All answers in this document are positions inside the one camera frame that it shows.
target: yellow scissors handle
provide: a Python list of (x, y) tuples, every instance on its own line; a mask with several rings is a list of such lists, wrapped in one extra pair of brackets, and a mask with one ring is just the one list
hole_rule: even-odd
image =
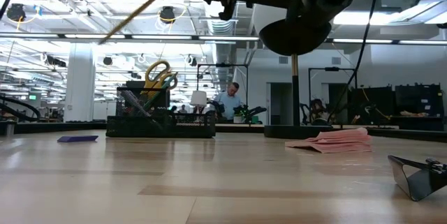
[[(159, 74), (157, 74), (154, 78), (151, 78), (149, 76), (149, 74), (159, 65), (163, 64), (165, 66), (165, 68), (160, 71)], [(147, 70), (146, 70), (146, 74), (145, 74), (145, 80), (146, 80), (146, 85), (145, 88), (152, 88), (151, 84), (154, 84), (155, 82), (157, 82), (157, 80), (164, 74), (168, 73), (170, 69), (170, 65), (167, 61), (165, 60), (161, 60), (161, 61), (156, 61), (155, 63), (153, 63)]]

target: man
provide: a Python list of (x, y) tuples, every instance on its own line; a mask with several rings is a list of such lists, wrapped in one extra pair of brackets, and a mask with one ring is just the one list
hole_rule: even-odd
[(225, 112), (223, 112), (222, 116), (227, 120), (232, 121), (235, 116), (234, 108), (240, 106), (240, 98), (236, 95), (237, 90), (239, 89), (239, 84), (234, 82), (230, 85), (227, 91), (221, 92), (214, 98), (215, 102), (222, 104), (225, 108)]
[(188, 113), (188, 111), (184, 109), (184, 105), (182, 105), (182, 109), (179, 110), (179, 113)]

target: pink paper towel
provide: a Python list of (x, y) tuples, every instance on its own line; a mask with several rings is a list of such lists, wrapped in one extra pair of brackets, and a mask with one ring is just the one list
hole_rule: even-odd
[(306, 140), (288, 141), (286, 147), (311, 147), (323, 154), (346, 151), (371, 151), (371, 136), (365, 128), (324, 132)]

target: scissors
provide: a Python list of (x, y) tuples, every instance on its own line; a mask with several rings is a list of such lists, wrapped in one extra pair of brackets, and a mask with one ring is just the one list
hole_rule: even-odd
[[(159, 65), (163, 64), (165, 68), (160, 71), (160, 73), (156, 74), (155, 77), (151, 78), (151, 72)], [(153, 88), (153, 89), (163, 89), (166, 88), (170, 91), (177, 87), (178, 79), (177, 73), (170, 72), (170, 65), (167, 61), (161, 60), (153, 63), (146, 70), (145, 74), (145, 88)], [(148, 98), (153, 98), (157, 95), (158, 91), (142, 91), (141, 94), (147, 94)]]

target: wooden table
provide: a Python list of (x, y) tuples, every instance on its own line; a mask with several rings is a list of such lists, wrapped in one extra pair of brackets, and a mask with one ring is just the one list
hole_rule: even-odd
[[(59, 144), (62, 135), (98, 142)], [(262, 134), (114, 139), (103, 130), (0, 142), (0, 223), (445, 223), (447, 188), (412, 202), (387, 155), (447, 145), (375, 137), (372, 153), (289, 149)]]

